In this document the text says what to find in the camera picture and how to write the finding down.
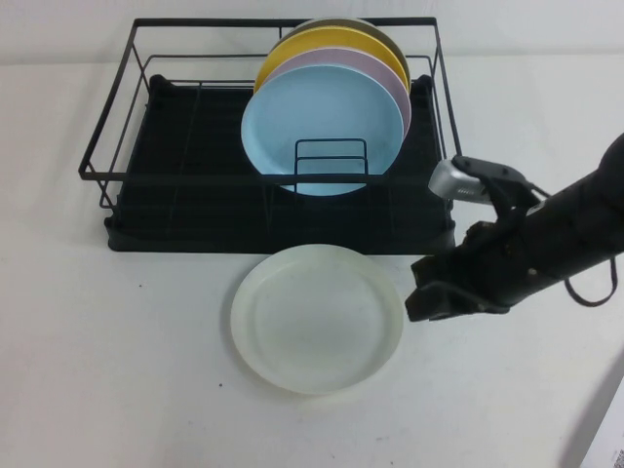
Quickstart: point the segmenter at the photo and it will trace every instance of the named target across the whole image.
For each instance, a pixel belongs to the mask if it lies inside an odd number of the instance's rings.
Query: gray plate
[[[275,46],[273,46],[273,49],[271,49],[271,52],[277,46],[282,44],[288,38],[293,37],[295,34],[298,34],[299,32],[305,31],[307,29],[312,29],[314,27],[321,27],[321,26],[350,27],[352,29],[357,29],[359,31],[362,31],[362,32],[368,34],[369,36],[374,37],[375,39],[380,41],[384,46],[386,46],[388,49],[390,49],[395,56],[397,56],[397,59],[399,59],[399,61],[401,62],[401,66],[406,71],[406,75],[408,76],[408,82],[409,82],[409,85],[411,86],[410,66],[408,65],[408,61],[406,60],[406,56],[403,54],[403,51],[401,50],[401,48],[397,45],[396,42],[394,42],[392,39],[390,39],[390,37],[386,33],[381,31],[380,29],[378,29],[374,25],[370,24],[369,22],[364,21],[363,19],[356,19],[356,18],[321,18],[321,19],[311,19],[310,21],[303,22],[302,24],[297,26],[295,29],[290,31],[288,34],[283,36],[282,39],[280,39],[277,42],[277,44],[275,44]]]

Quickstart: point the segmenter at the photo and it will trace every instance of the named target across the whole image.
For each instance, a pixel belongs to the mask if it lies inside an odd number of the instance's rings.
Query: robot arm
[[[506,313],[624,252],[624,135],[596,171],[542,202],[512,168],[465,157],[440,163],[429,187],[445,198],[492,203],[498,220],[478,222],[460,246],[411,267],[417,289],[406,307],[413,322]],[[611,273],[616,286],[614,262]]]

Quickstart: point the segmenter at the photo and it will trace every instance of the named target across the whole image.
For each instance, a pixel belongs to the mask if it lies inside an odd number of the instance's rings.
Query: light blue plate
[[[314,64],[264,84],[249,102],[241,129],[255,168],[266,175],[294,174],[295,144],[310,138],[361,138],[367,143],[369,174],[383,174],[403,143],[399,106],[379,83],[352,68]],[[360,141],[302,142],[301,157],[364,156]],[[299,160],[298,174],[364,174],[362,159]],[[339,195],[356,183],[300,183],[305,195]]]

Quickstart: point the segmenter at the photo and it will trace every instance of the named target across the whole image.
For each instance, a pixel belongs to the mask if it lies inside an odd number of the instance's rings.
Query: dish rack
[[[79,168],[99,185],[99,205],[111,210],[109,247],[267,254],[301,244],[363,254],[451,248],[452,204],[427,188],[438,162],[461,154],[437,22],[366,20],[399,42],[416,77],[409,133],[384,175],[368,174],[366,142],[351,136],[344,140],[362,144],[354,156],[364,161],[362,174],[298,174],[298,154],[292,175],[261,175],[249,162],[240,126],[253,78],[272,45],[305,19],[136,19]],[[297,193],[299,183],[363,188],[315,197]]]

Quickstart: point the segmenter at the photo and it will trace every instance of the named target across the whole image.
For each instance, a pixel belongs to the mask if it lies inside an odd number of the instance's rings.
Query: white wall
[[[622,0],[0,0],[0,63],[116,61],[133,18],[435,16],[447,54],[624,52]]]

